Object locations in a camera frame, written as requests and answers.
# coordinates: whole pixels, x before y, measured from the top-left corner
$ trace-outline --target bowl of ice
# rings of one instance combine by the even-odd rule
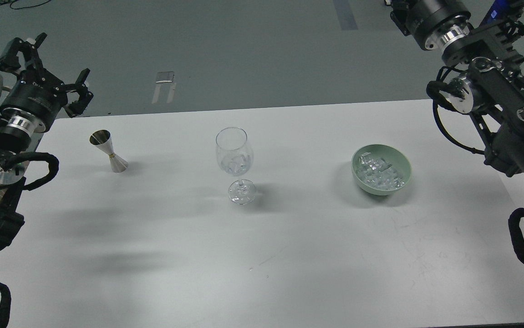
[[[386,145],[359,148],[351,160],[351,170],[361,189],[380,196],[405,187],[412,176],[412,166],[406,156]]]

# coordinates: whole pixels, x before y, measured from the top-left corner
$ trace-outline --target green bowl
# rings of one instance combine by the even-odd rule
[[[360,157],[363,153],[366,152],[370,152],[374,158],[385,158],[387,162],[391,163],[401,174],[403,174],[403,181],[405,182],[405,184],[402,185],[402,187],[399,187],[395,190],[381,190],[371,187],[370,185],[367,185],[366,183],[361,181],[361,179],[357,176],[357,170],[361,165]],[[409,163],[409,160],[407,160],[406,156],[399,152],[397,149],[386,145],[368,145],[359,148],[359,150],[355,152],[351,160],[351,170],[353,172],[353,177],[355,177],[355,181],[357,181],[357,184],[359,185],[359,187],[361,187],[361,189],[365,190],[370,194],[379,196],[391,195],[395,191],[404,188],[409,182],[410,177],[412,176],[412,166]]]

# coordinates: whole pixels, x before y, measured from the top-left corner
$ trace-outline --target wire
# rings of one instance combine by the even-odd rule
[[[10,290],[5,284],[0,282],[0,328],[6,328],[10,318]]]
[[[436,76],[436,81],[443,82],[450,72],[462,73],[463,71],[461,69],[456,69],[454,66],[451,66],[451,67],[450,66],[443,66],[438,71],[438,75]],[[472,148],[472,147],[468,147],[466,145],[463,145],[458,140],[454,139],[453,136],[450,135],[450,133],[443,126],[442,120],[440,119],[440,115],[439,115],[439,112],[438,112],[438,102],[436,100],[434,100],[432,102],[432,111],[434,113],[434,121],[436,122],[436,125],[438,126],[438,129],[440,130],[442,135],[446,139],[448,139],[448,141],[450,141],[451,143],[457,145],[458,147],[460,147],[460,148],[462,148],[462,149],[464,149],[466,151],[469,151],[469,152],[471,152],[473,154],[484,155],[483,151],[480,151],[480,150],[478,150],[476,148]]]
[[[51,0],[46,0],[46,2],[41,2],[41,4],[34,5],[34,6],[25,6],[25,7],[14,8],[14,7],[13,7],[13,4],[14,4],[15,2],[18,2],[18,1],[20,1],[20,0],[0,0],[0,6],[9,5],[9,8],[11,8],[11,9],[15,9],[15,10],[19,10],[19,9],[27,9],[27,8],[35,8],[35,7],[39,7],[39,6],[42,6],[42,5],[47,4],[47,2],[50,2]]]
[[[41,2],[41,4],[38,4],[38,5],[35,5],[35,6],[26,6],[26,7],[13,8],[13,4],[15,2],[18,2],[18,1],[19,0],[11,0],[11,2],[9,2],[9,8],[15,9],[15,10],[27,9],[27,8],[35,8],[35,7],[43,6],[43,5],[47,4],[47,2],[50,2],[51,0],[46,0],[46,2]]]
[[[457,145],[458,147],[460,147],[460,148],[462,148],[462,149],[464,149],[466,151],[469,151],[469,152],[471,152],[473,154],[484,155],[483,151],[480,151],[480,150],[478,150],[476,148],[472,148],[472,147],[468,147],[468,146],[463,145],[458,140],[454,139],[454,137],[451,136],[450,133],[448,133],[448,131],[446,130],[446,128],[442,124],[442,120],[440,120],[440,115],[439,115],[439,112],[438,112],[438,103],[437,102],[433,102],[432,103],[432,110],[434,111],[434,121],[436,122],[436,125],[438,126],[438,129],[440,130],[442,135],[444,137],[446,137],[446,139],[448,139],[449,142],[451,142],[451,143]]]
[[[57,157],[46,152],[23,152],[6,158],[4,162],[0,163],[0,165],[1,168],[3,168],[3,170],[9,170],[15,164],[25,162],[26,160],[38,160],[41,162],[47,162],[49,173],[45,177],[42,177],[41,179],[37,179],[31,182],[30,184],[25,185],[23,187],[23,190],[33,190],[41,187],[42,185],[45,185],[46,183],[51,181],[57,175],[57,172],[59,172],[60,170],[60,161],[57,159]]]

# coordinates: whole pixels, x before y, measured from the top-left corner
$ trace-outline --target wine glass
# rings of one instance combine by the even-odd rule
[[[252,166],[254,152],[249,145],[248,135],[243,129],[229,127],[222,129],[215,138],[217,158],[221,170],[231,176],[241,176]],[[227,191],[232,202],[244,205],[251,203],[256,195],[252,181],[239,179]]]

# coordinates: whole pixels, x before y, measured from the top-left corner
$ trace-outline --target metal jigger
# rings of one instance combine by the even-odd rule
[[[112,147],[112,139],[110,138],[110,132],[105,129],[96,131],[90,136],[90,143],[98,147],[99,150],[105,152],[110,158],[110,166],[112,171],[117,174],[124,172],[128,168],[128,162],[123,160],[120,156],[114,154],[114,147]]]

